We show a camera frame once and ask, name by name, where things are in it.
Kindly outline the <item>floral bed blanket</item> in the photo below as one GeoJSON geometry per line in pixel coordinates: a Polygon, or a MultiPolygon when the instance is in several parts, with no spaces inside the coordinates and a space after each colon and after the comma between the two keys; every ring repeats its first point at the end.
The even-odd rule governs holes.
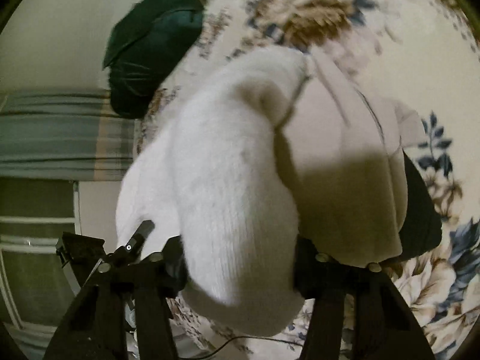
{"type": "Polygon", "coordinates": [[[160,86],[134,150],[202,73],[274,42],[322,45],[363,93],[421,116],[408,155],[442,219],[441,244],[391,268],[437,359],[479,357],[479,21],[462,0],[208,0],[202,35],[160,86]]]}

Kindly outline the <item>folded black garment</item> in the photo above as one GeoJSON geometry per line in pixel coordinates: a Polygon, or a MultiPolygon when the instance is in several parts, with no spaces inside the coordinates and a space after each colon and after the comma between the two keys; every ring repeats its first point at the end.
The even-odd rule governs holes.
{"type": "Polygon", "coordinates": [[[416,258],[438,247],[442,241],[442,220],[434,207],[431,195],[420,172],[403,154],[407,180],[408,205],[403,226],[400,229],[402,253],[394,261],[416,258]]]}

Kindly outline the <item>white beaded sweater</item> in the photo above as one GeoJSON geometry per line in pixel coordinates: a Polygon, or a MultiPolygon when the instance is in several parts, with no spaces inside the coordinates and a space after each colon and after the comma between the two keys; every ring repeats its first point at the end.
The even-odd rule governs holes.
{"type": "Polygon", "coordinates": [[[281,46],[227,63],[165,108],[120,188],[118,244],[145,220],[143,256],[179,236],[185,303],[248,335],[278,334],[304,304],[292,282],[299,218],[274,141],[306,76],[304,54],[281,46]]]}

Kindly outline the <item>window frame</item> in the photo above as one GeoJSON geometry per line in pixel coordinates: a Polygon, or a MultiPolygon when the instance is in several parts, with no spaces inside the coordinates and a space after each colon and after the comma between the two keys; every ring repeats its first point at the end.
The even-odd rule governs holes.
{"type": "Polygon", "coordinates": [[[1,321],[29,359],[42,359],[74,298],[56,244],[79,229],[77,183],[1,179],[1,321]]]}

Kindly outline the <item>green striped curtain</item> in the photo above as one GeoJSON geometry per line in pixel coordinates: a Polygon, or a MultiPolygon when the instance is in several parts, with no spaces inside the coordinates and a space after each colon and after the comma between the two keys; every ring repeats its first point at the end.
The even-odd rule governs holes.
{"type": "Polygon", "coordinates": [[[119,181],[134,160],[134,127],[104,89],[3,94],[1,176],[119,181]]]}

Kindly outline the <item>dark green pillow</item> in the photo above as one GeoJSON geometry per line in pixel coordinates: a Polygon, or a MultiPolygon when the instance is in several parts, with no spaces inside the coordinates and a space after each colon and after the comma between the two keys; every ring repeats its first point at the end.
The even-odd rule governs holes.
{"type": "Polygon", "coordinates": [[[202,33],[206,2],[142,0],[115,25],[103,58],[115,113],[146,115],[157,88],[202,33]]]}

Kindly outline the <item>folded beige garment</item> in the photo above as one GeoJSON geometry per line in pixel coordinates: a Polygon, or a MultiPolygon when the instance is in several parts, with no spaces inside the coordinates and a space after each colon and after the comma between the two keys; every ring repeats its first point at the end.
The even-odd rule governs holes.
{"type": "Polygon", "coordinates": [[[422,119],[400,101],[364,95],[323,49],[306,61],[308,81],[281,130],[300,233],[354,267],[398,257],[404,154],[425,141],[422,119]]]}

